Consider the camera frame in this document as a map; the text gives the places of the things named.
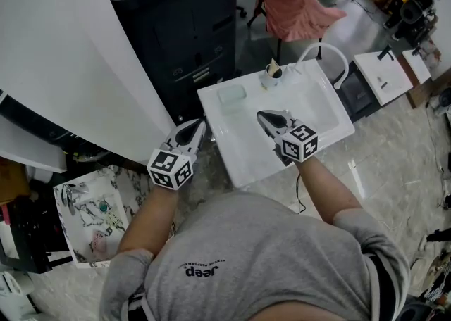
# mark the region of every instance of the forearm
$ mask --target forearm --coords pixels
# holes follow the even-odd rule
[[[155,186],[125,231],[118,252],[144,248],[156,256],[169,237],[178,192]]]
[[[316,157],[295,164],[323,221],[332,224],[338,212],[348,208],[362,208],[354,194]]]

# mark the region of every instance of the shirt sleeve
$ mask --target shirt sleeve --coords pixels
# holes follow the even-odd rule
[[[398,246],[385,233],[379,222],[361,208],[343,210],[333,225],[348,231],[359,242],[364,255],[377,255],[390,275],[397,295],[396,312],[404,305],[410,285],[410,268]]]
[[[110,267],[100,300],[101,321],[120,321],[123,304],[142,286],[154,255],[139,249],[119,253]]]

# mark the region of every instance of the gray t-shirt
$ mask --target gray t-shirt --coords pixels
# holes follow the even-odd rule
[[[333,224],[263,196],[222,195],[202,204],[154,260],[135,250],[111,261],[101,320],[120,320],[142,284],[158,321],[247,320],[282,301],[377,320],[378,278],[367,253],[383,259],[398,313],[409,282],[405,257],[362,209],[338,213]]]

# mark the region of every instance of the gray floor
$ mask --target gray floor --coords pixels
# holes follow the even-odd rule
[[[238,0],[252,13],[255,0]],[[368,0],[359,0],[370,11]],[[380,24],[384,16],[371,17],[349,0],[338,0],[338,8],[347,12],[329,29],[323,41],[337,46],[351,59],[352,55],[381,50],[390,43],[389,34]],[[243,73],[261,70],[270,61],[276,40],[267,34],[264,17],[260,16],[250,32],[246,20],[237,24],[237,64]],[[297,60],[309,42],[283,45],[281,63]],[[396,51],[406,45],[393,44]],[[340,62],[327,50],[323,51],[321,67],[329,78],[341,72]],[[434,118],[429,110],[412,110],[405,97],[398,99],[372,116],[355,124],[356,132],[320,152],[319,159],[339,177],[359,198],[393,239],[413,260],[423,234],[449,226],[446,212],[438,207],[443,188],[436,163],[450,150],[444,119]],[[207,142],[199,155],[199,169],[180,202],[177,222],[192,212],[199,202],[232,189],[217,148]],[[269,196],[297,210],[294,168],[278,173],[247,187],[248,191]],[[318,217],[311,200],[301,185],[301,200],[305,214]],[[439,245],[430,253],[437,253]],[[32,275],[37,305],[60,320],[97,320],[97,308],[106,270],[78,270],[63,265],[44,275]]]

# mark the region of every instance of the green object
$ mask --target green object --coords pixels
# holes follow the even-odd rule
[[[101,212],[106,212],[108,210],[108,203],[105,201],[102,201],[101,203],[99,203],[99,210]]]

